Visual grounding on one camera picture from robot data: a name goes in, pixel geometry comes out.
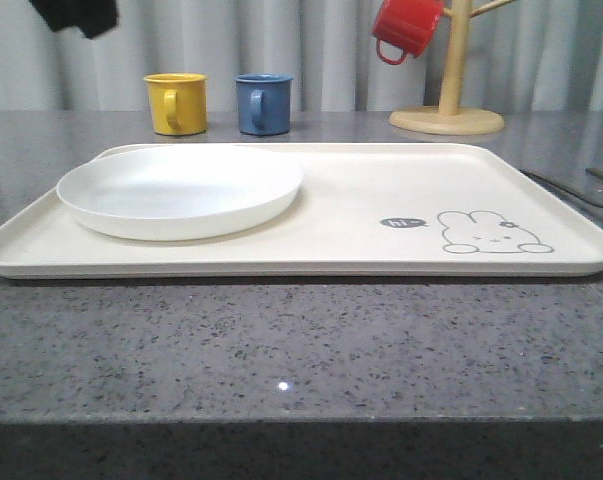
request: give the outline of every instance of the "gray speckled countertop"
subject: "gray speckled countertop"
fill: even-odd
[[[0,225],[107,148],[175,141],[463,141],[603,200],[584,174],[603,168],[602,114],[510,116],[461,139],[387,113],[299,113],[259,139],[234,115],[175,140],[142,112],[0,112]],[[603,420],[603,273],[0,277],[0,425],[565,419]]]

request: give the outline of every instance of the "mug rack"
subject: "mug rack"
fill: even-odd
[[[390,123],[404,130],[447,135],[493,133],[505,127],[498,113],[460,105],[471,19],[515,0],[493,0],[473,8],[472,0],[452,0],[442,15],[450,19],[439,105],[408,107],[390,115]]]

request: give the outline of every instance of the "white tray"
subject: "white tray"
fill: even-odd
[[[578,276],[603,270],[603,230],[488,150],[249,145],[301,154],[299,194],[269,222],[209,239],[125,240],[79,225],[51,190],[0,227],[0,275]],[[139,148],[162,145],[127,145],[97,158]]]

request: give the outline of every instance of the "wooden pole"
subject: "wooden pole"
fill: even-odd
[[[459,113],[471,13],[472,0],[452,0],[450,40],[439,98],[439,114],[441,115],[449,116]]]

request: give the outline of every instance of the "red mug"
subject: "red mug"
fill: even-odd
[[[385,63],[399,65],[408,54],[418,57],[437,28],[443,13],[443,0],[384,0],[374,21],[372,35],[377,39],[377,55]],[[381,42],[400,48],[397,60],[381,53]]]

